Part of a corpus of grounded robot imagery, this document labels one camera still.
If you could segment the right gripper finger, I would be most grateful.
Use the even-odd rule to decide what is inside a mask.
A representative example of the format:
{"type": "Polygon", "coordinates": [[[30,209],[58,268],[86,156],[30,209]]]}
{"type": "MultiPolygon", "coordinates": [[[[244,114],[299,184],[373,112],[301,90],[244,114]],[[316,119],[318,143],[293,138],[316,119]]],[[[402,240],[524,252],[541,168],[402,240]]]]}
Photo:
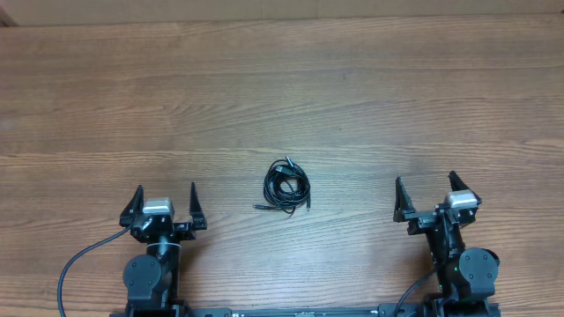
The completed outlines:
{"type": "Polygon", "coordinates": [[[402,177],[396,177],[396,201],[393,214],[393,221],[397,223],[408,221],[413,213],[416,212],[412,204],[411,197],[407,194],[402,177]]]}
{"type": "Polygon", "coordinates": [[[455,171],[450,171],[449,172],[449,181],[450,181],[450,186],[451,189],[453,191],[462,191],[462,190],[469,190],[474,197],[477,200],[477,204],[482,204],[482,199],[481,197],[476,194],[473,190],[471,190],[463,181],[462,179],[458,176],[458,174],[455,171]]]}

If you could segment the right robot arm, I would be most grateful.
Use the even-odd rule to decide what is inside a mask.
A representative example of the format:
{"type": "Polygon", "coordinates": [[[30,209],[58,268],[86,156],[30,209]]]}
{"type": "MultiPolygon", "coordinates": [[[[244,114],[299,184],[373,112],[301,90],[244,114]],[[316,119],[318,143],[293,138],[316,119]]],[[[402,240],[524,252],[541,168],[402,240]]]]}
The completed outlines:
{"type": "Polygon", "coordinates": [[[485,248],[465,246],[461,229],[476,220],[482,199],[452,171],[451,190],[443,203],[430,211],[417,211],[402,178],[396,178],[393,221],[406,222],[407,233],[427,238],[434,268],[412,284],[394,307],[395,316],[499,316],[498,305],[488,302],[495,294],[501,261],[485,248]],[[427,294],[420,304],[407,305],[411,293],[431,276],[440,290],[427,294]]]}

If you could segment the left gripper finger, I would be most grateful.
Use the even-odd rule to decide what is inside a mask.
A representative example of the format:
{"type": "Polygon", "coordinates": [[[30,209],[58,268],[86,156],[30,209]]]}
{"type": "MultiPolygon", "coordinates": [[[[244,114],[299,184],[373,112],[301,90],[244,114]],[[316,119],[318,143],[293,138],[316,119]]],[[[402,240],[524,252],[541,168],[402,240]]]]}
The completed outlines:
{"type": "Polygon", "coordinates": [[[190,188],[189,214],[192,216],[192,227],[194,231],[207,229],[207,220],[199,202],[197,187],[194,182],[191,183],[190,188]]]}
{"type": "Polygon", "coordinates": [[[144,207],[144,188],[138,185],[135,194],[130,199],[129,203],[123,209],[119,217],[119,226],[129,227],[134,223],[138,214],[142,212],[144,207]]]}

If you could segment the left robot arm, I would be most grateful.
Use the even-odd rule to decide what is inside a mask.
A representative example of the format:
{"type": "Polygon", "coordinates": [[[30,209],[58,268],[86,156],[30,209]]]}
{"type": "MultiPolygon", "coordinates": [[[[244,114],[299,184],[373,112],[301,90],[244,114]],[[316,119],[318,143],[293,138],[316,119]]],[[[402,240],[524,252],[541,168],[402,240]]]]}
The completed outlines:
{"type": "Polygon", "coordinates": [[[126,316],[192,315],[188,302],[178,298],[178,291],[181,243],[195,240],[197,232],[207,228],[195,185],[190,188],[189,215],[189,222],[176,222],[172,200],[145,200],[141,186],[122,211],[119,225],[146,245],[145,253],[133,257],[123,269],[128,292],[126,316]]]}

